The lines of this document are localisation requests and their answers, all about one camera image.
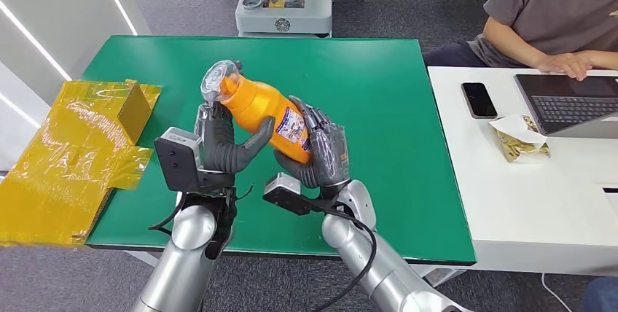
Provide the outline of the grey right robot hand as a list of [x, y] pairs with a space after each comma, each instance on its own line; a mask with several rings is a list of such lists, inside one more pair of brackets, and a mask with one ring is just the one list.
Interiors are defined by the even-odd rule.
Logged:
[[307, 188], [334, 187], [351, 180], [344, 127], [320, 108], [289, 96], [301, 112], [308, 129], [310, 161], [300, 163], [274, 150], [277, 163]]

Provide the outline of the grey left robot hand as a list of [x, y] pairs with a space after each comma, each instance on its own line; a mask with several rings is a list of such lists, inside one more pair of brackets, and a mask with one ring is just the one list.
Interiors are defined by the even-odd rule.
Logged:
[[200, 155], [206, 170], [238, 173], [257, 156], [273, 136], [275, 118], [267, 116], [257, 131], [243, 143], [235, 143], [235, 129], [230, 110], [219, 102], [199, 105], [194, 132], [202, 138]]

